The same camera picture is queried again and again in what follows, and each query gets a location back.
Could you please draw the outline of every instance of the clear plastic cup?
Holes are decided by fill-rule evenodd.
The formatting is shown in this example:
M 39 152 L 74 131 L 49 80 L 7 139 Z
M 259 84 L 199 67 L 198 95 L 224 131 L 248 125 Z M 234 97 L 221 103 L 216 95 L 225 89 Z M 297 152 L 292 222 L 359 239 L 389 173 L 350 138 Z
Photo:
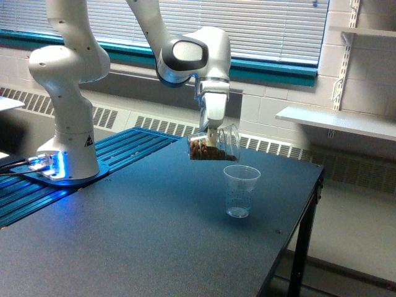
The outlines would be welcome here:
M 234 124 L 219 128 L 212 137 L 204 132 L 190 135 L 187 143 L 191 160 L 239 160 L 239 133 Z
M 246 218 L 252 208 L 252 193 L 260 171 L 244 165 L 224 168 L 226 178 L 226 213 L 234 218 Z

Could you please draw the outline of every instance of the windowsill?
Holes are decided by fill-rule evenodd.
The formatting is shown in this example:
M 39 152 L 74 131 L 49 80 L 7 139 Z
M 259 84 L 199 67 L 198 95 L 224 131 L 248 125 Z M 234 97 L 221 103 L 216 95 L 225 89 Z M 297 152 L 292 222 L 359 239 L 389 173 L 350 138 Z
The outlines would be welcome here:
M 63 39 L 52 35 L 0 29 L 0 44 L 34 50 L 46 45 L 62 45 Z M 99 44 L 108 52 L 110 58 L 114 61 L 155 67 L 155 59 L 150 48 L 106 42 L 99 42 Z M 243 59 L 231 60 L 230 78 L 232 80 L 248 80 L 257 84 L 275 82 L 313 87 L 316 76 L 317 68 L 315 67 L 292 66 L 275 62 L 248 61 Z

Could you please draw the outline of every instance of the window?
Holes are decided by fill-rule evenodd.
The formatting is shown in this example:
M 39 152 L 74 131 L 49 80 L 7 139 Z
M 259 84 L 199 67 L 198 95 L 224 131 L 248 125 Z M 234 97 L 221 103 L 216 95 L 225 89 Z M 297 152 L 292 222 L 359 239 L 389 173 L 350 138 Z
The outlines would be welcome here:
M 172 34 L 202 26 L 228 32 L 234 58 L 316 66 L 329 0 L 160 0 Z M 56 35 L 45 0 L 0 0 L 0 28 Z M 99 41 L 148 47 L 125 0 L 88 0 Z

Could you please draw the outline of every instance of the cable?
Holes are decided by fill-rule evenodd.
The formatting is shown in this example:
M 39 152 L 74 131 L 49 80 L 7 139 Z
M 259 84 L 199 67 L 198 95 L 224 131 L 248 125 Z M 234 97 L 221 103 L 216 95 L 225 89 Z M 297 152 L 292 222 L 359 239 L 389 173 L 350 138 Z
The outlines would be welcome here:
M 28 165 L 28 164 L 29 164 L 28 161 L 22 161 L 22 162 L 10 164 L 10 165 L 2 166 L 2 167 L 0 167 L 0 172 L 2 172 L 2 171 L 8 171 L 8 170 L 10 170 L 11 168 L 18 167 L 18 166 L 22 166 L 22 165 Z
M 30 170 L 30 171 L 24 171 L 24 172 L 17 172 L 17 173 L 2 173 L 2 174 L 0 174 L 0 176 L 17 176 L 17 175 L 22 175 L 22 174 L 40 172 L 40 171 L 44 171 L 44 170 L 48 170 L 48 166 L 46 166 L 46 167 L 44 167 L 44 168 L 37 169 L 37 170 Z

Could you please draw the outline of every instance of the plastic cup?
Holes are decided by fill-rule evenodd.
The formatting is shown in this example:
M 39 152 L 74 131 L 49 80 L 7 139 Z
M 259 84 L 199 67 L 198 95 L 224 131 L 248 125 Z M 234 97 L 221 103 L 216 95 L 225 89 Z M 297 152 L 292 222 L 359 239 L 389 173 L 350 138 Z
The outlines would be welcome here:
M 226 178 L 226 213 L 234 218 L 246 218 L 252 208 L 252 193 L 260 171 L 244 165 L 224 168 Z

